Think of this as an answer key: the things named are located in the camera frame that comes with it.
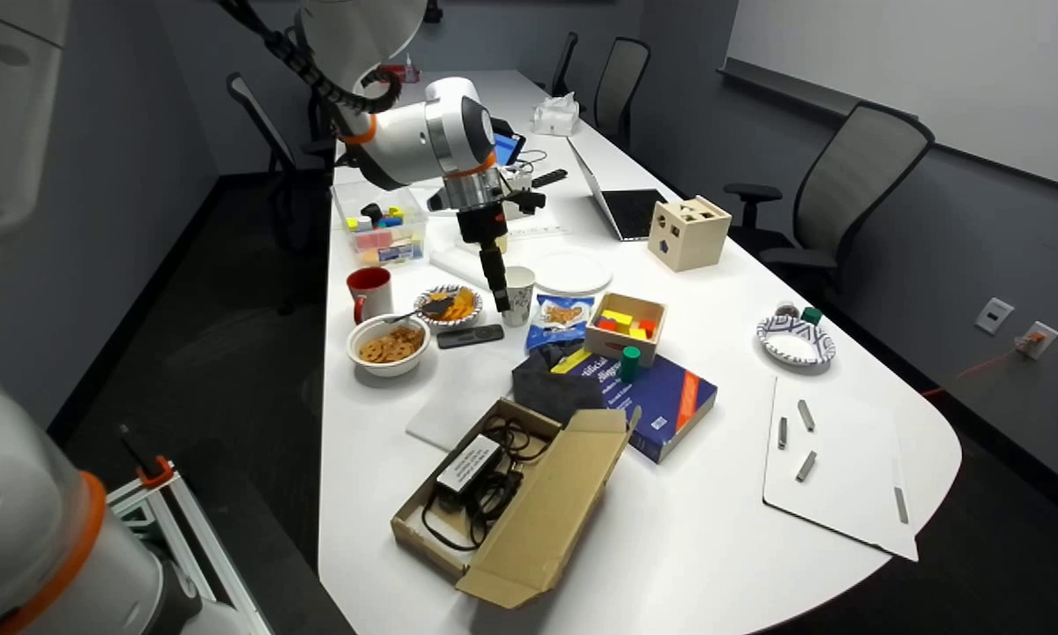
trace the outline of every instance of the conference room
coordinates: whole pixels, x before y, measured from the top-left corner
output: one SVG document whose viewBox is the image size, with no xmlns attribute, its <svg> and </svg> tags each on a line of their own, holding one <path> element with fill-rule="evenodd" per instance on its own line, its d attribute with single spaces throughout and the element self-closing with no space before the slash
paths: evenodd
<svg viewBox="0 0 1058 635">
<path fill-rule="evenodd" d="M 1058 0 L 36 12 L 0 400 L 239 632 L 1058 632 Z"/>
</svg>

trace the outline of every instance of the white table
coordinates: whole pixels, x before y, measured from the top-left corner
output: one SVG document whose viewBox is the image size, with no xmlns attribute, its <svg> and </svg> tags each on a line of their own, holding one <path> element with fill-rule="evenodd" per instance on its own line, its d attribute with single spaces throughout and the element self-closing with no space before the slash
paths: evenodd
<svg viewBox="0 0 1058 635">
<path fill-rule="evenodd" d="M 542 99 L 535 86 L 511 71 L 473 71 L 491 115 L 531 131 L 525 115 Z M 602 186 L 665 186 L 598 131 L 590 163 Z M 606 483 L 568 578 L 535 608 L 502 615 L 482 608 L 392 541 L 394 510 L 441 464 L 441 451 L 409 437 L 406 428 L 431 414 L 436 391 L 462 410 L 481 410 L 508 388 L 508 371 L 525 358 L 525 331 L 503 344 L 433 353 L 400 383 L 366 383 L 345 358 L 351 298 L 345 274 L 355 267 L 339 222 L 329 254 L 329 325 L 324 325 L 324 410 L 321 410 L 321 554 L 319 571 L 355 632 L 570 632 L 570 635 L 674 635 L 674 632 L 756 632 L 807 615 L 890 558 L 821 533 L 763 505 L 763 467 L 768 437 L 772 379 L 795 391 L 827 396 L 895 396 L 884 417 L 898 436 L 898 470 L 911 518 L 921 528 L 953 488 L 958 443 L 953 428 L 893 371 L 863 353 L 849 337 L 835 338 L 835 369 L 821 379 L 775 371 L 756 345 L 756 325 L 781 305 L 801 298 L 747 257 L 733 242 L 717 267 L 665 267 L 647 245 L 618 245 L 586 198 L 576 159 L 559 137 L 531 137 L 547 167 L 566 167 L 568 179 L 547 186 L 539 218 L 511 222 L 511 263 L 593 254 L 613 267 L 618 293 L 667 305 L 665 353 L 720 385 L 717 410 L 686 445 L 652 467 L 623 451 Z M 339 174 L 339 198 L 365 193 L 352 174 Z M 455 245 L 455 218 L 431 218 L 431 237 Z M 431 265 L 400 265 L 394 309 L 409 309 L 425 289 L 455 283 Z"/>
</svg>

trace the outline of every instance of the small white cube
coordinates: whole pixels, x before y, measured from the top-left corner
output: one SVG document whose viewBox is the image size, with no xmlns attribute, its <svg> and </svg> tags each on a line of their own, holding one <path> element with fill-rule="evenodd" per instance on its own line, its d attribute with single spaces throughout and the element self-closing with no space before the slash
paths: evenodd
<svg viewBox="0 0 1058 635">
<path fill-rule="evenodd" d="M 720 263 L 729 222 L 733 216 L 704 198 L 657 204 L 647 245 L 674 271 L 701 267 Z"/>
</svg>

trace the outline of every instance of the snack package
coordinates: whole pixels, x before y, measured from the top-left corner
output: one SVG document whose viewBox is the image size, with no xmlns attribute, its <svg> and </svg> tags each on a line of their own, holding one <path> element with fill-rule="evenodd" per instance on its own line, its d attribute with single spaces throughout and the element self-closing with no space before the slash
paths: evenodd
<svg viewBox="0 0 1058 635">
<path fill-rule="evenodd" d="M 593 325 L 598 298 L 535 293 L 525 353 L 559 344 L 582 344 Z"/>
</svg>

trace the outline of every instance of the laptop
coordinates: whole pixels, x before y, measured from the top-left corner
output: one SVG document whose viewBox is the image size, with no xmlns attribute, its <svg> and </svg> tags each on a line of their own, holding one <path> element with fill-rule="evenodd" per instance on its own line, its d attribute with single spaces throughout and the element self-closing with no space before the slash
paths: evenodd
<svg viewBox="0 0 1058 635">
<path fill-rule="evenodd" d="M 586 163 L 586 154 L 570 144 L 568 137 L 568 147 L 580 163 L 580 171 L 586 174 L 586 184 L 593 190 L 593 200 L 602 216 L 602 222 L 612 227 L 612 234 L 618 242 L 628 242 L 628 237 L 647 237 L 649 234 L 649 216 L 657 207 L 657 200 L 667 200 L 661 190 L 602 190 L 593 167 Z"/>
</svg>

